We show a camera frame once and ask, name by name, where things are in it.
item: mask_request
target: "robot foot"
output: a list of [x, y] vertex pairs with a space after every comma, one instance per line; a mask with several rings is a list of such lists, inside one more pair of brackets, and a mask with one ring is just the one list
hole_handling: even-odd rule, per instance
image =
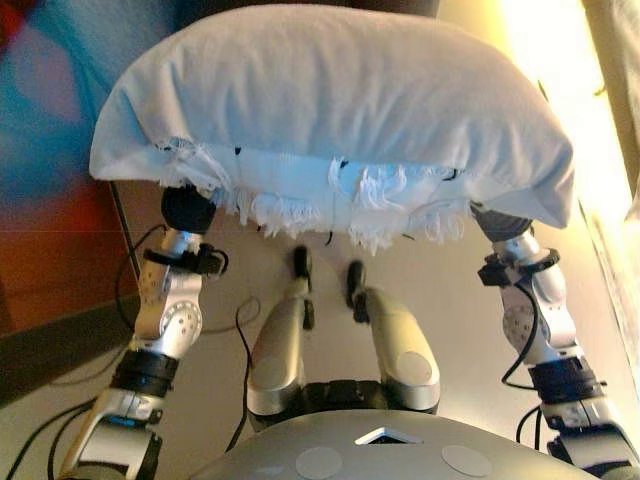
[[347, 306], [353, 309], [353, 319], [369, 323], [365, 290], [366, 270], [360, 260], [354, 260], [347, 272]]

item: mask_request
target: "white pillow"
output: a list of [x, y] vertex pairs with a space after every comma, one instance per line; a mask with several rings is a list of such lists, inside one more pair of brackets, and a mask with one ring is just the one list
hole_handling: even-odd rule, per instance
[[374, 248], [458, 233], [470, 200], [566, 226], [571, 146], [536, 88], [441, 22], [271, 5], [204, 19], [145, 53], [98, 120], [92, 175], [218, 189], [268, 233]]

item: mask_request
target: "wire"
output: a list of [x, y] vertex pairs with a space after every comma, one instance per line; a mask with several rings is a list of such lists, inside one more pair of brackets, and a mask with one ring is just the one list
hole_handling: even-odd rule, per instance
[[[240, 327], [246, 327], [247, 325], [253, 323], [255, 320], [257, 320], [260, 316], [260, 312], [262, 311], [262, 304], [260, 303], [260, 299], [254, 296], [249, 297], [247, 300], [245, 300], [241, 305], [240, 308], [246, 308], [251, 302], [255, 303], [256, 305], [256, 312], [251, 315], [251, 317], [249, 317], [247, 320], [245, 320], [244, 322], [240, 322], [239, 325]], [[236, 330], [236, 325], [235, 323], [233, 325], [229, 325], [227, 327], [219, 327], [219, 328], [208, 328], [206, 330], [202, 330], [202, 332], [200, 332], [200, 335], [218, 335], [220, 333], [227, 333], [227, 332], [231, 332], [232, 330]]]
[[518, 388], [520, 390], [533, 390], [533, 391], [535, 391], [536, 389], [534, 387], [529, 386], [529, 385], [518, 385], [517, 383], [511, 383], [509, 381], [509, 377], [522, 364], [522, 362], [524, 361], [525, 357], [529, 353], [529, 350], [531, 350], [531, 345], [533, 345], [533, 341], [535, 340], [536, 333], [538, 331], [538, 323], [539, 323], [538, 306], [536, 305], [536, 301], [534, 300], [533, 296], [527, 291], [526, 288], [524, 288], [519, 283], [516, 283], [515, 287], [518, 290], [520, 290], [529, 299], [529, 302], [531, 302], [531, 307], [533, 308], [533, 323], [531, 324], [531, 332], [529, 332], [529, 338], [527, 338], [527, 342], [524, 344], [524, 348], [522, 349], [522, 351], [518, 355], [518, 358], [513, 363], [513, 365], [511, 365], [509, 367], [509, 369], [505, 372], [505, 374], [502, 376], [500, 381], [504, 385], [507, 385], [508, 387]]
[[102, 367], [100, 370], [98, 370], [97, 372], [89, 374], [86, 377], [79, 378], [77, 380], [69, 380], [69, 381], [62, 381], [62, 382], [50, 382], [49, 386], [50, 387], [56, 387], [56, 388], [73, 387], [75, 385], [80, 385], [82, 383], [85, 383], [85, 382], [88, 382], [88, 381], [93, 380], [95, 378], [98, 378], [104, 372], [109, 370], [109, 368], [112, 367], [114, 363], [116, 363], [118, 358], [120, 358], [120, 355], [122, 355], [122, 353], [127, 349], [127, 347], [128, 347], [128, 344], [125, 344], [122, 347], [120, 347], [118, 349], [118, 351], [115, 353], [115, 355], [111, 358], [111, 360], [109, 360], [107, 362], [107, 364], [104, 367]]
[[122, 302], [120, 301], [120, 281], [122, 280], [122, 275], [124, 274], [124, 270], [127, 267], [127, 262], [129, 261], [129, 259], [133, 258], [133, 254], [136, 252], [138, 247], [142, 245], [142, 242], [144, 242], [147, 238], [149, 238], [149, 235], [151, 235], [153, 232], [155, 232], [160, 228], [162, 228], [165, 232], [167, 231], [167, 227], [164, 226], [163, 224], [155, 225], [151, 227], [149, 230], [147, 230], [147, 232], [142, 236], [142, 238], [140, 238], [140, 240], [138, 240], [133, 245], [133, 247], [129, 249], [129, 251], [127, 252], [127, 255], [122, 259], [122, 262], [118, 267], [118, 273], [116, 274], [116, 281], [115, 281], [115, 287], [114, 287], [114, 293], [116, 297], [116, 308], [118, 309], [120, 320], [122, 320], [122, 323], [124, 323], [126, 327], [129, 329], [129, 331], [131, 331], [132, 333], [134, 331], [133, 324], [129, 321], [129, 319], [127, 318], [127, 315], [124, 313], [124, 308], [122, 307]]
[[27, 451], [29, 450], [29, 447], [31, 447], [31, 444], [33, 443], [33, 441], [38, 437], [38, 435], [40, 435], [40, 433], [42, 433], [42, 431], [45, 428], [47, 428], [49, 425], [51, 425], [56, 420], [64, 417], [65, 415], [68, 415], [68, 414], [70, 414], [72, 412], [75, 412], [76, 410], [82, 409], [87, 405], [93, 405], [93, 402], [96, 401], [96, 398], [97, 397], [93, 397], [91, 400], [83, 402], [83, 403], [81, 403], [79, 405], [76, 405], [74, 407], [67, 408], [66, 410], [63, 410], [62, 412], [58, 413], [57, 415], [54, 415], [49, 420], [47, 420], [46, 422], [41, 424], [38, 428], [36, 428], [33, 431], [33, 433], [31, 433], [31, 435], [29, 436], [27, 441], [24, 442], [24, 445], [20, 449], [20, 452], [18, 453], [18, 456], [16, 457], [16, 459], [13, 462], [13, 465], [11, 466], [11, 470], [9, 470], [9, 473], [7, 474], [6, 480], [11, 480], [13, 478], [13, 476], [16, 473], [16, 471], [18, 470], [18, 467], [22, 463], [22, 460], [24, 459], [24, 456], [27, 454]]
[[250, 371], [251, 367], [253, 366], [253, 361], [251, 359], [251, 349], [249, 348], [249, 344], [247, 343], [247, 339], [244, 337], [244, 333], [242, 333], [242, 329], [240, 328], [239, 316], [240, 316], [240, 311], [244, 307], [249, 305], [251, 300], [252, 300], [251, 298], [246, 300], [240, 306], [238, 306], [238, 308], [236, 309], [236, 329], [238, 330], [238, 333], [240, 334], [240, 338], [242, 339], [242, 344], [244, 345], [244, 350], [245, 350], [245, 352], [247, 354], [247, 364], [246, 364], [245, 369], [244, 369], [244, 387], [243, 387], [243, 391], [242, 391], [242, 417], [240, 418], [240, 422], [238, 423], [238, 426], [236, 427], [235, 432], [233, 432], [233, 436], [231, 437], [231, 440], [229, 441], [229, 445], [227, 445], [225, 453], [230, 451], [233, 447], [236, 446], [236, 443], [238, 443], [238, 439], [240, 438], [240, 434], [242, 433], [242, 429], [244, 428], [244, 424], [247, 421], [247, 415], [248, 415], [247, 392], [249, 390], [249, 371]]
[[540, 450], [540, 423], [542, 421], [542, 408], [538, 407], [538, 413], [536, 414], [536, 437], [534, 448]]
[[524, 417], [520, 419], [520, 422], [518, 423], [518, 428], [516, 429], [516, 442], [521, 443], [520, 437], [522, 436], [522, 429], [524, 427], [524, 424], [527, 423], [527, 420], [529, 419], [529, 417], [534, 413], [536, 413], [538, 410], [540, 410], [540, 405], [537, 405], [536, 407], [529, 410], [527, 413], [524, 414]]
[[58, 448], [58, 442], [60, 442], [60, 438], [62, 437], [62, 434], [67, 429], [67, 427], [71, 424], [71, 422], [73, 422], [76, 418], [78, 418], [83, 413], [86, 413], [87, 411], [91, 410], [92, 405], [93, 404], [85, 405], [84, 407], [78, 409], [78, 411], [76, 411], [74, 414], [72, 414], [69, 418], [67, 418], [64, 421], [64, 423], [58, 430], [58, 433], [56, 433], [56, 436], [53, 439], [53, 443], [51, 444], [51, 448], [49, 448], [49, 458], [47, 459], [47, 477], [49, 478], [49, 480], [55, 480], [55, 474], [53, 472], [53, 468], [54, 468], [53, 462], [55, 460], [56, 449]]

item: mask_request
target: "humanoid robot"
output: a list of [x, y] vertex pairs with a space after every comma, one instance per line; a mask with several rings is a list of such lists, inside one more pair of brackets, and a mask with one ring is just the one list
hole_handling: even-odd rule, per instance
[[[162, 210], [170, 228], [145, 254], [136, 333], [60, 478], [153, 478], [161, 440], [148, 426], [160, 421], [178, 362], [199, 335], [201, 277], [224, 263], [201, 243], [215, 212], [208, 200], [193, 188], [167, 189]], [[313, 310], [305, 299], [310, 255], [298, 248], [296, 278], [252, 353], [248, 406], [254, 424], [269, 428], [194, 478], [590, 478], [567, 464], [637, 478], [637, 454], [576, 341], [557, 252], [538, 246], [529, 220], [479, 209], [475, 216], [494, 245], [480, 276], [500, 288], [505, 335], [559, 432], [549, 452], [566, 464], [434, 416], [439, 371], [429, 345], [401, 303], [366, 286], [359, 262], [349, 269], [347, 302], [356, 321], [371, 325], [381, 381], [303, 385], [301, 337]]]

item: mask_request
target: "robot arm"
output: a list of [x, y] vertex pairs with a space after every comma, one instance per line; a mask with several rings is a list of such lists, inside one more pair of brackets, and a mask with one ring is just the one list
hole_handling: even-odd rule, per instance
[[505, 335], [529, 366], [547, 424], [559, 432], [549, 453], [601, 478], [637, 478], [638, 454], [576, 341], [558, 253], [538, 245], [529, 220], [474, 213], [495, 252], [480, 277], [500, 287]]
[[223, 273], [227, 262], [201, 243], [215, 206], [195, 189], [167, 189], [162, 213], [170, 228], [158, 249], [145, 252], [129, 350], [85, 420], [60, 478], [155, 474], [162, 440], [147, 427], [161, 420], [178, 363], [200, 334], [202, 275]]

